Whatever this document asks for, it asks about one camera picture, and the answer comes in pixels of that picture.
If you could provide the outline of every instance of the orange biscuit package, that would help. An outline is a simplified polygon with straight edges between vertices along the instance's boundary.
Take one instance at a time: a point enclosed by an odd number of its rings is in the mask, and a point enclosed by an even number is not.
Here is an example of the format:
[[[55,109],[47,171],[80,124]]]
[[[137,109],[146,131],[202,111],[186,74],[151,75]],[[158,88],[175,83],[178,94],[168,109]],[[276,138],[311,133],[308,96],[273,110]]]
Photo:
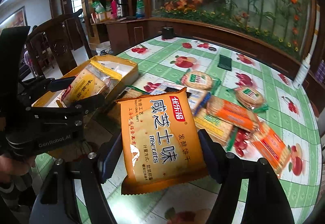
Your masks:
[[[222,98],[211,96],[206,110],[208,114],[246,131],[263,129],[259,127],[260,121],[255,113]]]
[[[252,134],[250,141],[260,154],[269,161],[279,177],[290,159],[290,150],[269,125],[262,122],[261,127],[264,129],[264,133],[256,131]]]
[[[122,194],[154,192],[208,174],[186,88],[117,102],[127,171]]]

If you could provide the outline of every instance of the green leaf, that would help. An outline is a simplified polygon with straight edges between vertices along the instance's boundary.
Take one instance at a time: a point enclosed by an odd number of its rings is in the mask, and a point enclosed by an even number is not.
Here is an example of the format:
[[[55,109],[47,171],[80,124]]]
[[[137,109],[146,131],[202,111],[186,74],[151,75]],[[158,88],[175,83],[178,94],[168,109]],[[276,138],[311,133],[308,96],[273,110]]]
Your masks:
[[[167,220],[171,220],[173,216],[175,216],[176,211],[173,207],[169,208],[168,210],[166,210],[165,212],[165,219]]]

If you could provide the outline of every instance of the framed picture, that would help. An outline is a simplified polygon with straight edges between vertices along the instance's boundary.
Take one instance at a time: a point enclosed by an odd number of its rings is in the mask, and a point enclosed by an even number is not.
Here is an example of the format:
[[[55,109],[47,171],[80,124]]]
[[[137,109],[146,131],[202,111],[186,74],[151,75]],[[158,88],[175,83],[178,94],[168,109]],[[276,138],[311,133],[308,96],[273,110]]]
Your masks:
[[[28,26],[26,20],[25,6],[16,10],[8,18],[0,23],[0,34],[5,28]]]

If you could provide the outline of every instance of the wooden chair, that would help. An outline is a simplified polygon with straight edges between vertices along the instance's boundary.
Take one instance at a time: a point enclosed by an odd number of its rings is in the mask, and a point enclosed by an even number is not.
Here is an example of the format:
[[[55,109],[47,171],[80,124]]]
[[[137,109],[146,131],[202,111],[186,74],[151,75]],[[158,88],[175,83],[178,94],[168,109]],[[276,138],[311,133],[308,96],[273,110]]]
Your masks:
[[[28,53],[32,59],[34,70],[38,76],[44,75],[42,68],[38,62],[38,52],[35,46],[34,40],[40,38],[40,36],[46,36],[48,45],[53,53],[53,57],[56,60],[62,75],[65,75],[75,67],[77,67],[76,61],[72,55],[72,48],[69,41],[69,32],[66,29],[66,21],[74,20],[78,33],[82,40],[82,43],[86,49],[88,58],[92,58],[92,53],[86,38],[86,35],[82,29],[79,15],[82,13],[82,9],[79,9],[75,13],[62,14],[56,18],[50,19],[47,22],[36,27],[27,37],[26,47]]]

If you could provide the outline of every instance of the white bucket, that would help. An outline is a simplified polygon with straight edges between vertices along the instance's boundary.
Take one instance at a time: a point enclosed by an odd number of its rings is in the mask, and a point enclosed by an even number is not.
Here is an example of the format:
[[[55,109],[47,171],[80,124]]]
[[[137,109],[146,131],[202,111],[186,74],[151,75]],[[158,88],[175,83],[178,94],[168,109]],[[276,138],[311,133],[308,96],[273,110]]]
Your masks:
[[[100,55],[100,53],[103,51],[109,54],[110,49],[111,49],[111,42],[103,42],[97,45],[96,52],[98,55]]]

